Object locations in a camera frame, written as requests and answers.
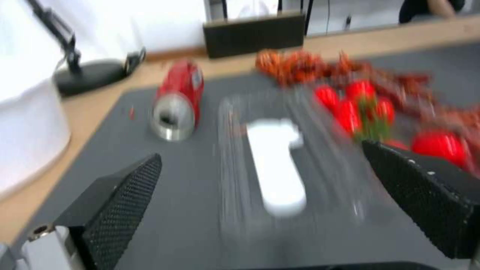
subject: transparent plastic box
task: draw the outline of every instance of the transparent plastic box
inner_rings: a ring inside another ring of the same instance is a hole
[[[258,119],[290,119],[303,135],[303,147],[291,151],[307,197],[299,215],[276,218],[264,208],[246,133],[246,124]],[[388,198],[361,149],[313,101],[310,90],[229,97],[219,108],[218,135],[221,229],[235,241],[316,233],[319,222],[333,227],[363,222],[372,199]]]

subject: black lamp base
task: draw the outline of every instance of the black lamp base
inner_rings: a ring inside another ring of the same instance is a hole
[[[121,81],[127,76],[123,62],[103,60],[82,64],[77,73],[68,69],[58,71],[54,78],[60,94],[69,97]]]

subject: gray work surface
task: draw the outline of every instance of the gray work surface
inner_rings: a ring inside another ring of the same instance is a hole
[[[468,106],[480,101],[480,44],[371,61],[375,67],[432,72],[432,88],[438,91],[441,100],[450,104]],[[466,260],[444,257],[418,227],[410,221],[403,222],[405,217],[402,222],[393,218],[379,223],[381,226],[372,222],[370,229],[363,230],[368,235],[349,236],[349,239],[341,237],[342,230],[354,229],[355,224],[339,224],[338,239],[332,235],[316,239],[312,235],[308,241],[291,245],[266,240],[231,247],[222,241],[219,229],[219,103],[234,93],[278,89],[274,81],[259,73],[206,81],[198,129],[186,141],[171,143],[157,139],[148,128],[147,113],[155,88],[130,92],[119,99],[29,222],[13,247],[15,254],[18,255],[27,231],[55,220],[96,178],[158,152],[163,161],[158,185],[117,269],[240,269],[399,260],[440,269],[467,268]],[[135,109],[134,120],[128,116],[131,107]],[[329,247],[342,250],[343,246],[344,253],[328,252]]]

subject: strawberry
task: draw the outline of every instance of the strawberry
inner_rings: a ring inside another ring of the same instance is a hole
[[[461,168],[467,161],[467,154],[460,139],[449,131],[428,131],[418,134],[413,140],[412,151],[444,158]]]
[[[389,124],[392,124],[395,119],[395,110],[390,100],[386,98],[379,98],[375,106],[374,114],[378,117],[385,117]]]
[[[317,101],[330,111],[333,111],[338,105],[338,95],[330,86],[319,86],[315,89],[314,93]]]
[[[371,99],[375,97],[375,88],[369,80],[358,80],[345,88],[348,98],[357,100],[359,98]]]
[[[362,122],[358,113],[356,102],[345,99],[339,102],[334,110],[335,121],[345,129],[345,131],[353,136],[355,133],[361,132]]]

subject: person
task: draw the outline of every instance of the person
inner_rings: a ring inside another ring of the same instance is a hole
[[[419,14],[433,14],[443,18],[454,18],[462,10],[465,0],[405,0],[398,15],[400,24],[410,22]]]

